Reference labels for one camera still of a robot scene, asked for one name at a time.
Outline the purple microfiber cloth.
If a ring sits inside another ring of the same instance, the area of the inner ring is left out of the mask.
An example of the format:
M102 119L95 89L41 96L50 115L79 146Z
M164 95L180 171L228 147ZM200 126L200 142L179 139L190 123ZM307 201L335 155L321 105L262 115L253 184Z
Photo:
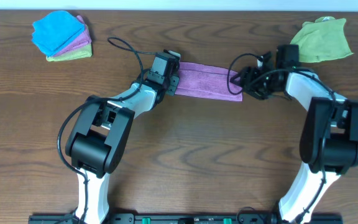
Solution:
M241 102L242 95L227 89L228 69L192 62L180 62L176 95Z

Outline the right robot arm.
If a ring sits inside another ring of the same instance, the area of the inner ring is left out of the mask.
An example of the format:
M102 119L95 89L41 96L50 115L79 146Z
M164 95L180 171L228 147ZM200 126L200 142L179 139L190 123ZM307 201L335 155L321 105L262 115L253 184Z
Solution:
M257 100L276 92L296 100L307 112L300 138L300 169L288 192L270 212L237 214L239 223L251 215L255 223L342 223L333 213L314 214L327 189L351 167L358 166L358 101L349 100L324 84L315 71L303 67L297 45L279 45L256 55L257 66L228 73L226 85L239 87Z

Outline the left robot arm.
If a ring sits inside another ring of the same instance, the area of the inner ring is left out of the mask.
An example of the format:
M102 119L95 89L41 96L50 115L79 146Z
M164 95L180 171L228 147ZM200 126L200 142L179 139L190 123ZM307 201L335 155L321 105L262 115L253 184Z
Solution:
M108 215L109 176L122 159L133 120L173 95L179 78L180 54L164 50L130 88L110 98L91 96L80 110L65 154L80 183L74 223L102 223Z

